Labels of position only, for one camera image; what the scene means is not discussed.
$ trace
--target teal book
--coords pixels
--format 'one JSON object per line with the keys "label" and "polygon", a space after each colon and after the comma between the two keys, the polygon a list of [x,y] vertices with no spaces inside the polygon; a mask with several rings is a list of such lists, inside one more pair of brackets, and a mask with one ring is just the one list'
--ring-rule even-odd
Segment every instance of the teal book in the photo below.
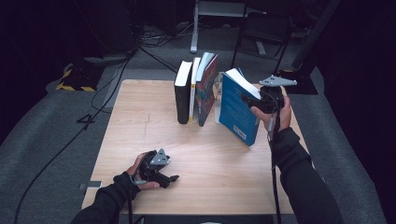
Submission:
{"label": "teal book", "polygon": [[260,120],[242,100],[242,94],[261,99],[260,90],[245,80],[237,69],[225,72],[222,78],[219,122],[250,147],[256,141]]}

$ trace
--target finger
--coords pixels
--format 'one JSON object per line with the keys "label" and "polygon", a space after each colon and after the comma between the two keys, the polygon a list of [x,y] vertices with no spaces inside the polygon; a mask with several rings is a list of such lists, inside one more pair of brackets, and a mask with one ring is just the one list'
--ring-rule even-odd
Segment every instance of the finger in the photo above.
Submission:
{"label": "finger", "polygon": [[289,96],[283,96],[283,102],[285,103],[285,108],[290,107],[290,98]]}
{"label": "finger", "polygon": [[160,187],[160,184],[154,181],[147,182],[146,184],[142,184],[138,186],[140,189],[157,189]]}
{"label": "finger", "polygon": [[250,111],[259,119],[267,120],[271,118],[271,115],[264,114],[258,107],[252,106]]}
{"label": "finger", "polygon": [[147,152],[144,152],[136,157],[136,159],[134,160],[134,165],[129,167],[129,169],[126,171],[129,175],[132,175],[134,173],[134,171],[137,169],[137,166],[140,164],[143,158],[145,158],[146,153]]}

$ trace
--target hand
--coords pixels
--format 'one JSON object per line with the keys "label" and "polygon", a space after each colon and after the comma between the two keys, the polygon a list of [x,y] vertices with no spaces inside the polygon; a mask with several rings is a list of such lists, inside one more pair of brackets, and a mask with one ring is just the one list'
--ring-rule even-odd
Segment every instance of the hand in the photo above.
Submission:
{"label": "hand", "polygon": [[[284,102],[285,102],[285,106],[280,110],[280,127],[279,127],[279,132],[289,128],[290,126],[290,121],[291,121],[291,106],[290,106],[290,98],[288,96],[284,96],[283,97]],[[275,126],[275,122],[276,122],[276,115],[272,115],[272,114],[264,114],[259,108],[257,108],[256,106],[252,106],[250,108],[251,112],[253,112],[253,114],[261,119],[264,123],[264,127],[265,129],[268,131],[268,125],[270,122],[271,118],[274,118],[274,126]]]}
{"label": "hand", "polygon": [[[129,167],[129,169],[126,171],[128,175],[133,175],[134,171],[137,169],[137,166],[140,164],[142,159],[145,157],[146,152],[142,153],[137,156],[136,160],[134,161],[134,165]],[[136,175],[136,179],[141,180],[142,178],[140,177],[140,174]],[[160,184],[154,181],[147,182],[146,184],[138,185],[140,189],[157,189],[160,187]]]}

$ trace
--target black book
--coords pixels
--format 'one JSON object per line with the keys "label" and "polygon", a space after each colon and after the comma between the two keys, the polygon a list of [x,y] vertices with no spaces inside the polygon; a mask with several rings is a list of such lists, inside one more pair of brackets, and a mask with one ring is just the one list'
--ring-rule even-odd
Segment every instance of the black book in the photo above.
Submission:
{"label": "black book", "polygon": [[192,62],[181,62],[175,78],[175,99],[177,121],[181,124],[189,122],[191,95],[191,66]]}

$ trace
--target book cover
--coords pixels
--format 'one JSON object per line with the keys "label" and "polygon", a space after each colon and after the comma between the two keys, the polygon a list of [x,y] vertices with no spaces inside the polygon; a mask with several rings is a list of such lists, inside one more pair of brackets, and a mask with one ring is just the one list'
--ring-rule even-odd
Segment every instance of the book cover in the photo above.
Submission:
{"label": "book cover", "polygon": [[200,57],[195,57],[194,60],[192,61],[189,122],[192,122],[194,117],[195,84],[196,84],[196,77],[197,77],[198,66],[200,64],[200,61],[201,61]]}
{"label": "book cover", "polygon": [[186,124],[189,121],[191,66],[192,62],[181,62],[175,78],[177,121],[181,124]]}
{"label": "book cover", "polygon": [[260,120],[250,111],[241,94],[261,99],[259,90],[233,68],[223,74],[219,121],[245,144],[252,146]]}
{"label": "book cover", "polygon": [[215,94],[213,92],[213,83],[218,76],[218,55],[215,54],[211,61],[207,64],[205,70],[201,74],[201,79],[196,80],[195,99],[198,105],[198,124],[204,126],[210,109],[215,102]]}
{"label": "book cover", "polygon": [[213,58],[217,56],[215,53],[211,52],[204,52],[201,58],[201,62],[198,66],[197,77],[196,81],[201,81],[204,76],[204,71],[206,70],[207,66],[212,62]]}

